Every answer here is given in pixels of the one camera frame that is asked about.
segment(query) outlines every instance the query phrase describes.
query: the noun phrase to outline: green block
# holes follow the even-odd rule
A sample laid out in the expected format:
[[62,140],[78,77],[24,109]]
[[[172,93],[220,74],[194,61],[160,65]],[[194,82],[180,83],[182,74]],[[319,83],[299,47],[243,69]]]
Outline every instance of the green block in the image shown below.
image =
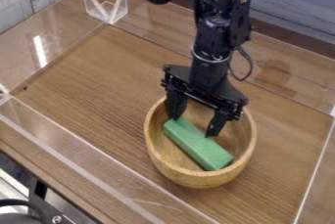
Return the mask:
[[206,171],[219,170],[233,163],[232,155],[182,117],[164,124],[164,133]]

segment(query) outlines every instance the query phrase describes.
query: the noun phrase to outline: wooden table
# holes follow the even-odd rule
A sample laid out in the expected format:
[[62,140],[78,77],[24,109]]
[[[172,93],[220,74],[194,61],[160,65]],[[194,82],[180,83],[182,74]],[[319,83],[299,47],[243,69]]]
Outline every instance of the wooden table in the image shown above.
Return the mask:
[[[80,0],[63,0],[39,16],[63,13],[59,8],[70,3],[83,5]],[[173,5],[154,7],[142,0],[131,0],[130,6],[127,17],[115,26],[94,30],[12,95],[220,223],[294,222],[334,121],[328,115],[335,98],[334,62],[260,34],[253,36],[249,48],[256,71],[251,82],[235,82],[251,97],[259,132],[251,165],[223,187],[182,188],[152,164],[142,126],[147,110],[164,96],[162,65],[190,63],[185,55],[194,35],[192,12]],[[24,26],[36,23],[30,20]],[[74,28],[87,26],[78,23]],[[13,51],[13,46],[4,51]],[[54,128],[42,127],[28,114],[22,118],[22,126],[36,137],[67,149],[67,138]],[[1,151],[89,215],[102,223],[135,223],[102,184],[85,176],[82,169],[89,169],[106,185],[114,183],[118,174],[109,164],[99,165],[99,157],[83,156],[83,168],[72,167],[1,121],[0,129]],[[79,159],[80,151],[72,147],[64,152]]]

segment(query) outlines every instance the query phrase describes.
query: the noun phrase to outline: wooden bowl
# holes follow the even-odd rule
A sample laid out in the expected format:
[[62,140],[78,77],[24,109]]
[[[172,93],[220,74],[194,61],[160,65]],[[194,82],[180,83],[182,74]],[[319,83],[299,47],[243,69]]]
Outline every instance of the wooden bowl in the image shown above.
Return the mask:
[[[213,110],[189,100],[184,117],[202,130],[213,117]],[[165,98],[152,107],[143,126],[146,147],[161,173],[177,184],[189,188],[212,188],[232,181],[244,170],[256,144],[256,128],[251,113],[244,110],[240,121],[229,121],[220,135],[213,138],[233,155],[231,166],[205,171],[166,137],[162,125],[168,120]]]

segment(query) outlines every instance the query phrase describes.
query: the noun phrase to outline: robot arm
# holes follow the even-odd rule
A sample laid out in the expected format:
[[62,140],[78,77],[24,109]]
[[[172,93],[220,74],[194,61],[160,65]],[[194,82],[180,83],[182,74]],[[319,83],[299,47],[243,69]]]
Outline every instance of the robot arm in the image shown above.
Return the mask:
[[[170,0],[149,0],[165,4]],[[247,96],[228,79],[233,52],[240,51],[251,63],[252,58],[241,45],[251,40],[252,0],[194,0],[196,43],[190,67],[165,66],[162,86],[166,89],[166,111],[172,118],[182,115],[192,99],[214,110],[206,136],[217,136],[227,121],[239,120]]]

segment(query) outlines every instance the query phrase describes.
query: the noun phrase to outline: bowl rim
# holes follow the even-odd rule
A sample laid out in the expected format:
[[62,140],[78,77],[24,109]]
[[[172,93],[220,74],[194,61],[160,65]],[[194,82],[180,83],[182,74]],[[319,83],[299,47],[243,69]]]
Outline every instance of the bowl rim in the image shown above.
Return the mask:
[[197,176],[197,177],[210,177],[210,176],[217,176],[225,173],[232,172],[233,170],[236,170],[239,167],[244,166],[244,164],[248,162],[251,156],[252,156],[252,152],[255,149],[255,144],[256,144],[256,126],[255,126],[255,121],[252,119],[252,114],[248,111],[248,109],[244,109],[244,114],[247,116],[247,119],[249,121],[251,124],[251,141],[249,141],[249,145],[248,148],[244,152],[244,154],[240,156],[240,158],[236,160],[236,162],[229,165],[228,167],[214,170],[214,171],[194,171],[194,170],[189,170],[184,167],[177,166],[176,164],[173,164],[172,162],[166,161],[162,159],[162,155],[160,152],[157,152],[154,145],[153,145],[153,140],[150,138],[150,134],[149,134],[149,129],[150,129],[150,121],[152,121],[152,117],[153,114],[156,112],[156,110],[158,109],[158,107],[161,106],[161,104],[165,102],[166,97],[161,98],[156,104],[153,105],[153,107],[150,108],[147,114],[146,114],[146,118],[145,118],[145,124],[143,124],[143,136],[145,136],[145,142],[146,142],[146,146],[149,148],[150,153],[154,155],[154,157],[169,167],[170,170],[174,170],[185,175],[190,175],[190,176]]

